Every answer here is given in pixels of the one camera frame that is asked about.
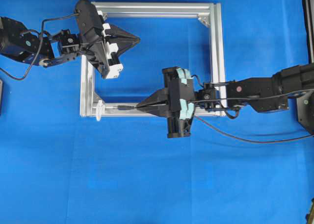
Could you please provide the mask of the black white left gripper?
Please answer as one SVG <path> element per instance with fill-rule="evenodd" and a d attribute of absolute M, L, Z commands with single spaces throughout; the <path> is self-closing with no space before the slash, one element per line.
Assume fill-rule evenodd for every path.
<path fill-rule="evenodd" d="M 101 36 L 87 49 L 86 59 L 103 79 L 114 79 L 123 70 L 120 55 L 139 44 L 140 38 L 106 23 L 102 11 L 98 10 L 97 13 L 102 23 Z"/>

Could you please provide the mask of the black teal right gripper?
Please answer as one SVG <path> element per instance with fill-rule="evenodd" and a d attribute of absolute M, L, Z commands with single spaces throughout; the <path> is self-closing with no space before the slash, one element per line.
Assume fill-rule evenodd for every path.
<path fill-rule="evenodd" d="M 165 88 L 155 91 L 148 98 L 136 105 L 136 109 L 167 117 L 168 138 L 190 136 L 196 100 L 193 77 L 188 69 L 179 67 L 162 70 Z"/>

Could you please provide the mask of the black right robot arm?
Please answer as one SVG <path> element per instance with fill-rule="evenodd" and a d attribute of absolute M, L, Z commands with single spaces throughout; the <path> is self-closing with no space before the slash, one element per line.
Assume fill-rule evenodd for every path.
<path fill-rule="evenodd" d="M 288 110 L 288 100 L 296 99 L 298 122 L 314 133 L 314 65 L 297 65 L 271 77 L 241 81 L 203 83 L 194 89 L 195 75 L 179 67 L 162 70 L 164 87 L 136 105 L 136 109 L 167 119 L 169 138 L 190 136 L 196 108 L 223 112 L 230 119 L 240 109 L 251 106 L 258 113 Z"/>

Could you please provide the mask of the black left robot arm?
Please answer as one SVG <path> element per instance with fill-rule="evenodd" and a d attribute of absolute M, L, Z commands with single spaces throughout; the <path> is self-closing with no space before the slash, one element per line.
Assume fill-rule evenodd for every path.
<path fill-rule="evenodd" d="M 103 27 L 94 41 L 88 40 L 82 32 L 72 34 L 66 29 L 51 35 L 44 29 L 28 29 L 22 22 L 1 17 L 0 54 L 28 65 L 22 77 L 15 77 L 4 69 L 1 72 L 11 79 L 22 81 L 33 66 L 48 68 L 85 56 L 102 78 L 117 78 L 123 69 L 119 56 L 140 43 L 140 38 L 105 23 L 101 15 L 97 17 Z"/>

